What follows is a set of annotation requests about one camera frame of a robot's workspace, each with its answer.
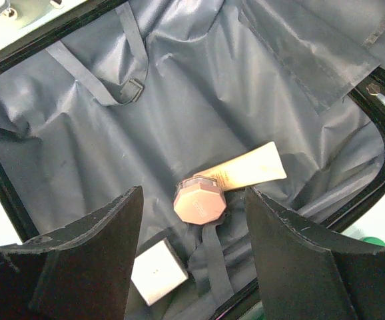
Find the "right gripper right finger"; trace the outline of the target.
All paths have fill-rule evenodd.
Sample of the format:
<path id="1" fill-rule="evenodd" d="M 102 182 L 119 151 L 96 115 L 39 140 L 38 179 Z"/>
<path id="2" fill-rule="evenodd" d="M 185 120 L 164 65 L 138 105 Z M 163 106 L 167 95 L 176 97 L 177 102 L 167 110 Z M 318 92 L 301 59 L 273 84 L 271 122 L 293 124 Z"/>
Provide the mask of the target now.
<path id="1" fill-rule="evenodd" d="M 385 247 L 349 238 L 247 189 L 267 319 L 385 319 Z"/>

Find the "beige wooden block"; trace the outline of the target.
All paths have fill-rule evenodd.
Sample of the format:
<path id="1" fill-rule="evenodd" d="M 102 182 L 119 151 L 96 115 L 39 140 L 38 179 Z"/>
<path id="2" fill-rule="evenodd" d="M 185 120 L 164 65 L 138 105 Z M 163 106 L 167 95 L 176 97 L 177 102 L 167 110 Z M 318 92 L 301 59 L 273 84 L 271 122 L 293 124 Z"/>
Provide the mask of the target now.
<path id="1" fill-rule="evenodd" d="M 196 176 L 215 179 L 223 191 L 232 191 L 287 178 L 273 141 L 234 159 L 195 173 L 194 177 Z"/>

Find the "white black space suitcase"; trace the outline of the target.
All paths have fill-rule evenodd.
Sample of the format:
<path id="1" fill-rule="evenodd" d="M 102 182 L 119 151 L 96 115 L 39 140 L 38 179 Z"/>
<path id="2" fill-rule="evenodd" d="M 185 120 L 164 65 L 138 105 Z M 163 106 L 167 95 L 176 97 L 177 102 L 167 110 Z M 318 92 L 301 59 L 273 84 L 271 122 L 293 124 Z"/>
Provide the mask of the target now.
<path id="1" fill-rule="evenodd" d="M 246 190 L 343 235 L 385 194 L 378 93 L 385 1 L 87 1 L 0 50 L 0 200 L 22 245 L 139 186 L 135 258 L 167 238 L 189 279 L 151 306 L 131 280 L 123 319 L 240 319 Z M 181 181 L 271 141 L 286 179 L 175 213 Z"/>

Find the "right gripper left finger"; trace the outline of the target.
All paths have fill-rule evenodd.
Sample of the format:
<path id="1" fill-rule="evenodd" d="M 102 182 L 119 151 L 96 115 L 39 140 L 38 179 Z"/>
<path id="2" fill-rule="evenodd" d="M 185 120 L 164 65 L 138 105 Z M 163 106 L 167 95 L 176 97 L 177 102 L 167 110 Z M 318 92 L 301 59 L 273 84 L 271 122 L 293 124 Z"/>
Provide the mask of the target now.
<path id="1" fill-rule="evenodd" d="M 0 319 L 123 319 L 143 189 L 22 245 L 0 247 Z"/>

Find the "white square box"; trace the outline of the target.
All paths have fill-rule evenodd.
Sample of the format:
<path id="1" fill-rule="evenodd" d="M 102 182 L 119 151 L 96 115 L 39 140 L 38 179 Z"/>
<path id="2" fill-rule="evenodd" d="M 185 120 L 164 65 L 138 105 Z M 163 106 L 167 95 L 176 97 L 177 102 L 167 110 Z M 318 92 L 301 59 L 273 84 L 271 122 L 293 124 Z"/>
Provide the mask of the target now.
<path id="1" fill-rule="evenodd" d="M 151 306 L 189 279 L 167 238 L 135 258 L 131 280 L 147 306 Z"/>

